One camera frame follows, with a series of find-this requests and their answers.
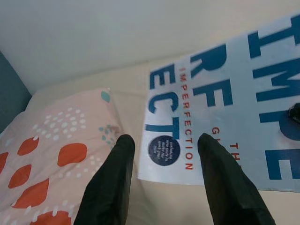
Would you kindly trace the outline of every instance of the circular sticker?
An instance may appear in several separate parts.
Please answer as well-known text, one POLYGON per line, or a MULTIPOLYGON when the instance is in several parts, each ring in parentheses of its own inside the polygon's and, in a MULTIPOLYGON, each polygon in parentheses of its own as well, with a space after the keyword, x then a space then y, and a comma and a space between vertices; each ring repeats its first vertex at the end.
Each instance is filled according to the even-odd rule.
POLYGON ((178 141, 171 136, 159 136, 149 145, 149 156, 158 165, 166 166, 175 163, 180 154, 178 141))

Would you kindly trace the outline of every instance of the black object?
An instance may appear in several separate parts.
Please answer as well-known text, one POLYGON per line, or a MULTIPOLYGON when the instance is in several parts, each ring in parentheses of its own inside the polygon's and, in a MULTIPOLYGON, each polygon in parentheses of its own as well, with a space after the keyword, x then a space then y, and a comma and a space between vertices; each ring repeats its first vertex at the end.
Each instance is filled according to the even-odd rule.
POLYGON ((208 134, 198 140, 206 195, 215 225, 274 225, 255 185, 208 134))
POLYGON ((289 109, 289 118, 300 124, 300 103, 295 104, 289 109))
POLYGON ((132 137, 120 136, 87 185, 75 225, 125 225, 134 155, 132 137))

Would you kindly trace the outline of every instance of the pillow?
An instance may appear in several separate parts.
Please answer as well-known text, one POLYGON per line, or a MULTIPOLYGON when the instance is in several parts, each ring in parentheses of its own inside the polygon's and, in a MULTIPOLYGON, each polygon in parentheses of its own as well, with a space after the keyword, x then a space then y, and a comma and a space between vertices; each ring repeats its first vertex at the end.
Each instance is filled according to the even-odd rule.
POLYGON ((0 224, 73 224, 121 133, 106 89, 21 113, 0 138, 0 224))

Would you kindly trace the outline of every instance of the mattress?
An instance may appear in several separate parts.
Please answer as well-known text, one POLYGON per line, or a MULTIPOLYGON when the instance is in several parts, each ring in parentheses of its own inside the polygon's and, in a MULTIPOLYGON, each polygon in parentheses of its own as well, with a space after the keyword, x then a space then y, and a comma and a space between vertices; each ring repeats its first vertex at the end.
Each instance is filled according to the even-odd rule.
MULTIPOLYGON (((102 72, 73 79, 35 93, 28 111, 83 90, 109 87, 125 133, 136 143, 135 165, 132 177, 128 225, 212 225, 212 217, 203 186, 172 185, 138 180, 140 141, 148 92, 150 70, 179 57, 149 61, 131 67, 102 72)), ((300 194, 287 192, 260 192, 278 225, 297 225, 300 215, 300 194)))

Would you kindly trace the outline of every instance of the white wall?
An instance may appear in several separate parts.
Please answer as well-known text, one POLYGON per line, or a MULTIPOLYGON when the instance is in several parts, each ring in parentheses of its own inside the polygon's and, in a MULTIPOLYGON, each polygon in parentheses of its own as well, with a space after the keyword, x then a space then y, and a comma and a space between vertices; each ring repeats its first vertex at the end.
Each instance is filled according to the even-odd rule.
POLYGON ((297 10, 299 0, 1 0, 0 51, 33 93, 201 50, 297 10))

